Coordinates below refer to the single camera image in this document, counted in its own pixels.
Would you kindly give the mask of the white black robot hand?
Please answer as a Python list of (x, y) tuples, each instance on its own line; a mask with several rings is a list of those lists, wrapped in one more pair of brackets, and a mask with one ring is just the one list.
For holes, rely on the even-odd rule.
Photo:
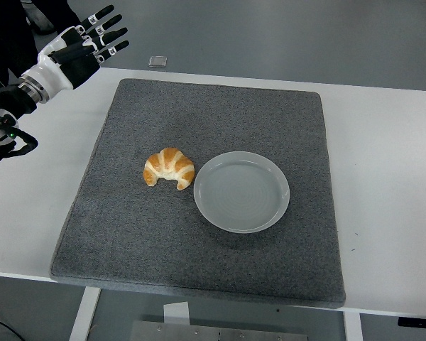
[(108, 5), (50, 41), (39, 52), (36, 65), (20, 76), (18, 88), (34, 102), (46, 103), (59, 92), (84, 84), (102, 63), (129, 45), (127, 40), (116, 42), (127, 33), (126, 28), (111, 30), (122, 15), (101, 22), (113, 10)]

